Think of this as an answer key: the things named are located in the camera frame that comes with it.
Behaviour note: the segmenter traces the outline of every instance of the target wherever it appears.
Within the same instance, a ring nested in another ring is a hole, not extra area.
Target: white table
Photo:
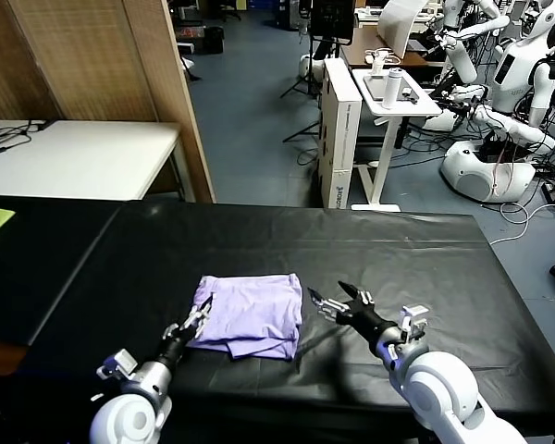
[[[370,71],[370,69],[354,69],[351,73],[358,89],[360,90],[360,93],[362,94],[362,97],[364,98],[364,102],[367,104],[368,109],[370,109],[370,112],[374,116],[385,117],[388,121],[388,126],[387,133],[385,134],[385,140],[383,141],[382,149],[380,151],[380,158],[378,159],[378,167],[376,169],[374,181],[372,181],[372,178],[370,177],[367,165],[358,166],[358,172],[360,173],[360,179],[362,180],[362,185],[364,186],[364,192],[366,194],[368,204],[352,205],[351,209],[399,212],[401,209],[396,204],[380,203],[382,190],[387,178],[387,173],[389,172],[390,158],[395,150],[395,141],[397,139],[399,125],[404,117],[437,116],[442,113],[442,110],[427,95],[424,89],[419,86],[409,74],[407,74],[406,71],[404,72],[403,77],[409,84],[409,87],[412,88],[417,94],[417,103],[413,104],[409,101],[397,102],[390,109],[383,107],[381,102],[377,102],[372,98],[372,94],[370,94],[364,83],[364,77],[368,76]],[[387,69],[383,71],[385,78],[383,78],[382,81],[386,81],[388,72],[389,71]]]
[[[0,128],[26,123],[3,120]],[[182,156],[179,127],[166,123],[62,120],[30,136],[0,154],[0,195],[141,199],[173,151]]]
[[[357,18],[358,28],[363,28],[364,26],[375,26],[378,24],[380,20],[380,13],[382,12],[381,7],[356,7],[355,8],[355,17]],[[370,14],[370,11],[376,11],[377,14]],[[411,28],[411,32],[422,32],[427,29],[427,23],[435,19],[437,13],[420,13],[413,26]]]

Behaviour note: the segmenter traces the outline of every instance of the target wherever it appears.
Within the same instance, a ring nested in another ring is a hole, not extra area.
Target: folded lavender towel
[[[229,352],[234,358],[293,359],[302,324],[296,275],[204,276],[193,303],[200,305],[210,295],[210,319],[190,347]]]

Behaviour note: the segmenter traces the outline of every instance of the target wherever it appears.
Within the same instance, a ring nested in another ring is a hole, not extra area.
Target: black table
[[[47,391],[28,388],[40,379],[86,400],[86,388],[99,387],[95,369],[120,347],[146,358],[188,312],[201,275],[291,272],[327,297],[340,296],[338,279],[361,285],[391,319],[403,304],[425,304],[431,348],[462,358],[500,416],[526,435],[555,432],[555,355],[470,216],[128,203],[31,347],[20,405],[41,411]],[[195,430],[212,441],[231,427],[255,440],[258,426],[273,427],[274,438],[293,427],[414,437],[419,426],[364,341],[325,321],[307,295],[302,314],[294,362],[188,352],[170,388],[166,438],[177,425],[180,437]],[[45,401],[51,424],[70,422]]]
[[[122,204],[0,196],[0,341],[33,342]]]

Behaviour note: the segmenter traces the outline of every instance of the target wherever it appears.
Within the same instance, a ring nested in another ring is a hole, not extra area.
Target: white bottle
[[[391,68],[388,70],[387,86],[385,88],[385,95],[382,99],[383,108],[390,109],[397,102],[404,72],[405,71],[401,68]]]

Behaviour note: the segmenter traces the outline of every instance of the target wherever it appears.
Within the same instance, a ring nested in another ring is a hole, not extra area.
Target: wooden partition
[[[166,0],[0,0],[0,119],[177,122],[215,200]]]

